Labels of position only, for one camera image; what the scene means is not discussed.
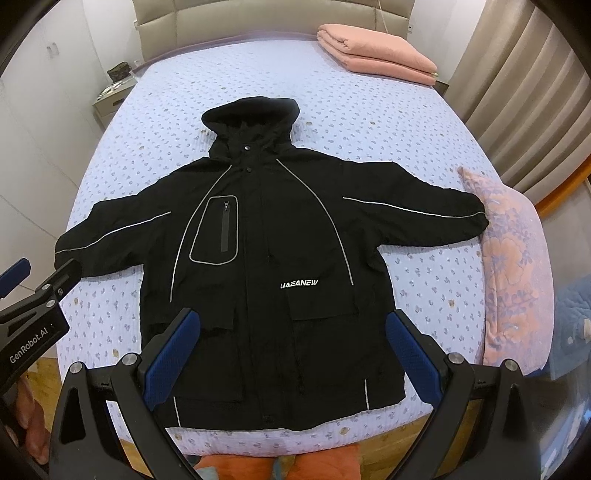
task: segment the upholstered headboard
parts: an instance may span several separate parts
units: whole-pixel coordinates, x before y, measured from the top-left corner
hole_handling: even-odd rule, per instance
[[[325,23],[406,38],[414,0],[133,0],[144,59],[251,31],[315,34]]]

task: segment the nightstand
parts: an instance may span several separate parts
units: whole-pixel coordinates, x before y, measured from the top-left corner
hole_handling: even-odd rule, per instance
[[[135,77],[129,76],[109,85],[97,97],[93,106],[104,128],[107,128],[121,104],[137,83],[138,81]]]

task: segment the jacket hood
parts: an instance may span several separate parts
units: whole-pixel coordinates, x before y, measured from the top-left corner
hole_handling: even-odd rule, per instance
[[[250,97],[212,108],[201,117],[217,134],[209,155],[233,161],[247,146],[278,153],[291,146],[291,127],[299,114],[291,98]]]

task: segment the jacket pocket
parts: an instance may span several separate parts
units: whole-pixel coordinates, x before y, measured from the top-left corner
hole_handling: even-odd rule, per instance
[[[197,226],[189,259],[197,264],[225,265],[238,255],[238,198],[209,197]]]
[[[308,285],[308,280],[317,282]],[[282,289],[292,320],[300,388],[306,392],[351,384],[362,388],[371,342],[366,338],[367,326],[359,320],[348,278],[319,274],[317,279],[282,284]],[[352,377],[361,380],[351,382]]]
[[[235,332],[235,301],[229,292],[196,289],[192,309],[201,335],[173,388],[173,395],[206,401],[241,401],[243,378]]]

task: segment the floral pattern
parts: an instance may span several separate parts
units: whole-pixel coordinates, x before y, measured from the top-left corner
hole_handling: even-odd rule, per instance
[[[490,221],[480,238],[486,284],[484,364],[512,358],[527,375],[548,360],[554,327],[554,287],[540,218],[524,195],[499,180],[459,171]]]

